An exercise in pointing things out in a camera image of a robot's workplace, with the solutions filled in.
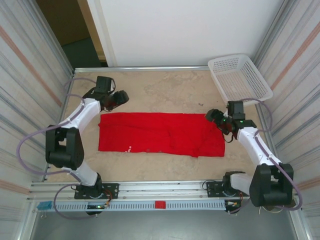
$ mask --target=white plastic basket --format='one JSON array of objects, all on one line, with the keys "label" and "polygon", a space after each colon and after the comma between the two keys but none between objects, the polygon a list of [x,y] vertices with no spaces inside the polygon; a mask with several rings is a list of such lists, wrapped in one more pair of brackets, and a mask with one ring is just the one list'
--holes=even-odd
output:
[{"label": "white plastic basket", "polygon": [[[245,54],[218,57],[208,62],[212,79],[225,104],[245,98],[261,101],[272,98],[273,92],[254,63]],[[257,104],[249,100],[244,106]]]}]

